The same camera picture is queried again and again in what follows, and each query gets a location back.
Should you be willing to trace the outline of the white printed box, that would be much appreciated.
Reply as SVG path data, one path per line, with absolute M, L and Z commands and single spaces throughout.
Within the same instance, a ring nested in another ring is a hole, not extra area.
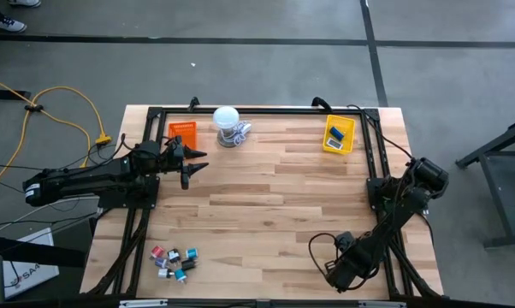
M 51 228 L 44 228 L 38 232 L 19 238 L 19 241 L 54 246 Z M 58 275 L 59 268 L 55 265 L 3 261 L 5 298 L 13 298 Z

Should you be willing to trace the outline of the white bulb table lamp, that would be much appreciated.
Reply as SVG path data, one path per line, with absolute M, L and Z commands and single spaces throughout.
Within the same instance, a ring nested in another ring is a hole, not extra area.
M 237 109 L 231 106 L 219 107 L 213 114 L 213 122 L 218 128 L 218 143 L 227 148 L 235 147 L 240 123 Z

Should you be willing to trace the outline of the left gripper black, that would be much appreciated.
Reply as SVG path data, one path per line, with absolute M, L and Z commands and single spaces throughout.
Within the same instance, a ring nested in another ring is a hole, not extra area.
M 182 144 L 181 136 L 173 137 L 168 143 L 166 150 L 160 156 L 159 171 L 161 173 L 179 172 L 181 176 L 181 188 L 189 188 L 190 178 L 199 170 L 206 168 L 208 163 L 185 164 L 185 159 L 205 157 L 206 152 L 191 149 Z

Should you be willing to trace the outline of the orange plastic basket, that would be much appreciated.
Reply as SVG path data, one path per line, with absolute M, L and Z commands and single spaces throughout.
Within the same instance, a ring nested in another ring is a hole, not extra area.
M 193 150 L 197 149 L 197 123 L 195 121 L 170 123 L 168 136 L 170 138 L 181 136 L 184 145 L 187 145 Z

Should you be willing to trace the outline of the yellow plastic basket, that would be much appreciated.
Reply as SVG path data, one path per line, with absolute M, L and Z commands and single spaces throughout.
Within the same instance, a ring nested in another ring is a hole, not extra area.
M 344 135 L 344 139 L 342 141 L 334 138 L 329 130 L 331 127 L 336 127 L 340 130 Z M 338 116 L 338 115 L 329 115 L 327 117 L 326 126 L 323 134 L 323 150 L 326 152 L 332 152 L 336 154 L 346 155 L 352 152 L 354 134 L 355 134 L 356 122 L 352 118 Z M 327 146 L 326 142 L 329 138 L 335 139 L 343 144 L 343 148 L 341 150 L 336 150 Z

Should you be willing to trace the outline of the black floor beam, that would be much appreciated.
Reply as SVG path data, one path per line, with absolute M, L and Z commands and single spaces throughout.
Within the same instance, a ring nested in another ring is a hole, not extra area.
M 7 261 L 82 268 L 86 253 L 56 246 L 47 246 L 0 237 L 0 256 Z

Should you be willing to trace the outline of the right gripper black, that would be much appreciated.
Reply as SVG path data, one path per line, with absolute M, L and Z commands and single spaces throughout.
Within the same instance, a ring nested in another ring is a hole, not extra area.
M 338 254 L 324 264 L 327 283 L 339 293 L 353 290 L 350 287 L 356 277 L 365 280 L 371 272 L 371 251 L 355 239 L 350 232 L 335 237 L 334 246 Z

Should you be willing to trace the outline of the black metal stand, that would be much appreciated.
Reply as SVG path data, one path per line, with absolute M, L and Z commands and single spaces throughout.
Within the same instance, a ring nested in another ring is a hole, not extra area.
M 479 163 L 488 183 L 505 235 L 485 240 L 483 247 L 486 249 L 515 246 L 515 151 L 507 149 L 514 143 L 515 123 L 503 134 L 455 162 L 461 169 Z

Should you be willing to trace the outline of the silver metal bracket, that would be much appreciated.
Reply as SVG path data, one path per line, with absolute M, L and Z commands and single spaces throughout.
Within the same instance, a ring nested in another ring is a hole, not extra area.
M 359 301 L 358 308 L 407 308 L 406 303 L 393 301 Z
M 131 299 L 121 301 L 118 308 L 165 308 L 168 303 L 166 299 Z

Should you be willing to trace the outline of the black aluminium table frame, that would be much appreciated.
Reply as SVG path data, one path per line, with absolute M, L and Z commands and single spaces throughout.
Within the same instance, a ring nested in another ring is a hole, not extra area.
M 252 129 L 242 145 L 220 146 L 211 109 L 169 110 L 168 122 L 195 121 L 197 147 L 209 165 L 188 190 L 177 175 L 160 180 L 151 211 L 136 293 L 161 298 L 338 299 L 319 273 L 334 256 L 332 236 L 361 234 L 376 225 L 365 182 L 373 175 L 399 176 L 411 150 L 402 112 L 376 115 L 388 143 L 358 127 L 352 152 L 323 150 L 327 116 L 308 107 L 245 107 Z M 157 276 L 151 249 L 176 248 L 181 269 L 186 250 L 198 249 L 197 266 L 175 276 Z

